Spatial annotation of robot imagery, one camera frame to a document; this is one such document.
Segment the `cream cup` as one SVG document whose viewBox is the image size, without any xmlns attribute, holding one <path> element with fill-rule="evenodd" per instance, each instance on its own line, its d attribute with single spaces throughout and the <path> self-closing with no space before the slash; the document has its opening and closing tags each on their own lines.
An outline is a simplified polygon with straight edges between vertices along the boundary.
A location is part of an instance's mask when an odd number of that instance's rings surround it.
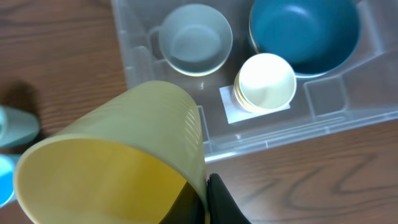
<svg viewBox="0 0 398 224">
<path fill-rule="evenodd" d="M 296 94 L 295 72 L 280 56 L 254 55 L 245 61 L 238 73 L 239 88 L 250 105 L 264 109 L 283 108 Z"/>
</svg>

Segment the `yellow cup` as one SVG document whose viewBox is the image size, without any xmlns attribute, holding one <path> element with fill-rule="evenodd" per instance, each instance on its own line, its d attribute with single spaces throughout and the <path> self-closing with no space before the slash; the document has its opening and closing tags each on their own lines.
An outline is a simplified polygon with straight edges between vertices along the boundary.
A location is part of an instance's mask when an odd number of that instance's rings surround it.
<svg viewBox="0 0 398 224">
<path fill-rule="evenodd" d="M 31 146 L 14 173 L 34 223 L 160 223 L 189 183 L 205 208 L 198 106 L 182 88 L 150 81 Z"/>
<path fill-rule="evenodd" d="M 236 75 L 236 78 L 234 79 L 234 85 L 233 85 L 233 95 L 235 97 L 235 101 L 237 104 L 242 108 L 242 110 L 247 111 L 248 113 L 274 113 L 275 111 L 279 111 L 280 108 L 276 109 L 264 109 L 264 108 L 259 108 L 253 105 L 250 105 L 243 97 L 241 90 L 239 88 L 239 75 L 238 73 Z"/>
</svg>

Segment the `light blue cup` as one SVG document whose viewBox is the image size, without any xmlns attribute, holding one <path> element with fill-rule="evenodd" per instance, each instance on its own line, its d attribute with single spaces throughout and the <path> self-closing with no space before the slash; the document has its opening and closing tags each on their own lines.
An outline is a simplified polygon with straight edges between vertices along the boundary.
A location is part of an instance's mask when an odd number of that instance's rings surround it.
<svg viewBox="0 0 398 224">
<path fill-rule="evenodd" d="M 0 193 L 1 193 L 1 207 L 16 200 L 13 175 L 16 169 L 16 164 L 20 159 L 20 154 L 1 154 L 0 165 Z"/>
</svg>

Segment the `light grey small bowl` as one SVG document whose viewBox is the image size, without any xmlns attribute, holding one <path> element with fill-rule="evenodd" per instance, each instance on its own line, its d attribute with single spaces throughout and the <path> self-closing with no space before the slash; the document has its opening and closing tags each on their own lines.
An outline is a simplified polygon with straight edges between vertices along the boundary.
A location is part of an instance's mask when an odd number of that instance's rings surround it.
<svg viewBox="0 0 398 224">
<path fill-rule="evenodd" d="M 205 76 L 227 61 L 233 47 L 233 31 L 215 8 L 186 4 L 164 19 L 159 28 L 159 47 L 176 71 L 191 77 Z"/>
</svg>

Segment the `green cup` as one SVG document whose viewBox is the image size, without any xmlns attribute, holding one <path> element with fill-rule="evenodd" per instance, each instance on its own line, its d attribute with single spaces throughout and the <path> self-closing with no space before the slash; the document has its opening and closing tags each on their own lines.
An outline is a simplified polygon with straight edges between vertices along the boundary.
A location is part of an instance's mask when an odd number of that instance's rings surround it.
<svg viewBox="0 0 398 224">
<path fill-rule="evenodd" d="M 32 113 L 1 105 L 1 147 L 27 144 L 40 132 L 40 123 Z"/>
</svg>

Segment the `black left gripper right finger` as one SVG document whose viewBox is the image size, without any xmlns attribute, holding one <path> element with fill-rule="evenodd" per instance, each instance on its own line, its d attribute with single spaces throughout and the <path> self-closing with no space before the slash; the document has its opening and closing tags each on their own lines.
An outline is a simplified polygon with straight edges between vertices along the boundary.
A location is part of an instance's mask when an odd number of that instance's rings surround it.
<svg viewBox="0 0 398 224">
<path fill-rule="evenodd" d="M 211 224 L 251 224 L 216 173 L 210 174 L 207 195 Z"/>
</svg>

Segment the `pink cup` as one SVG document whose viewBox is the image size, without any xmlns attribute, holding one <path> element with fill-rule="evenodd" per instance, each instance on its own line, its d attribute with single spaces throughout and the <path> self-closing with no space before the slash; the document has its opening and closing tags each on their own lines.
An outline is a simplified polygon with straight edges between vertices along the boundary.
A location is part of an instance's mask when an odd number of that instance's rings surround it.
<svg viewBox="0 0 398 224">
<path fill-rule="evenodd" d="M 235 107 L 237 110 L 246 111 L 245 107 L 243 107 L 243 106 L 241 105 L 241 103 L 239 102 L 239 100 L 238 100 L 238 98 L 237 98 L 237 96 L 236 96 L 235 87 L 234 87 L 233 85 L 231 85 L 231 102 L 232 102 L 232 104 L 234 105 L 234 107 Z"/>
</svg>

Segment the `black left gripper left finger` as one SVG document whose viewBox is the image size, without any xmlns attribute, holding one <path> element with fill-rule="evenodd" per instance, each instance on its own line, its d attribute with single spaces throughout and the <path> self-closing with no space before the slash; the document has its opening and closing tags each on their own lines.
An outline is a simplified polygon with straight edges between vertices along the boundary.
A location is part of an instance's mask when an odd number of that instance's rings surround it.
<svg viewBox="0 0 398 224">
<path fill-rule="evenodd" d="M 204 224 L 205 208 L 195 189 L 187 182 L 160 224 Z"/>
</svg>

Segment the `beige large bowl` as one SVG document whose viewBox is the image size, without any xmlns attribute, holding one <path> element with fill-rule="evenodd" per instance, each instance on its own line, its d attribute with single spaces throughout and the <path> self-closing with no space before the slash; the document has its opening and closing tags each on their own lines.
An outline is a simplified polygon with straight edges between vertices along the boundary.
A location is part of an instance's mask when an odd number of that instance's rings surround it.
<svg viewBox="0 0 398 224">
<path fill-rule="evenodd" d="M 248 22 L 248 36 L 249 36 L 249 42 L 250 42 L 250 44 L 251 44 L 251 47 L 252 47 L 253 51 L 254 51 L 256 54 L 259 54 L 260 51 L 259 51 L 259 49 L 258 49 L 258 47 L 257 47 L 257 44 L 256 44 L 256 42 L 255 42 L 255 40 L 254 40 L 254 38 L 253 38 L 253 35 L 252 35 L 251 20 L 250 20 L 250 19 L 249 19 L 249 22 Z"/>
</svg>

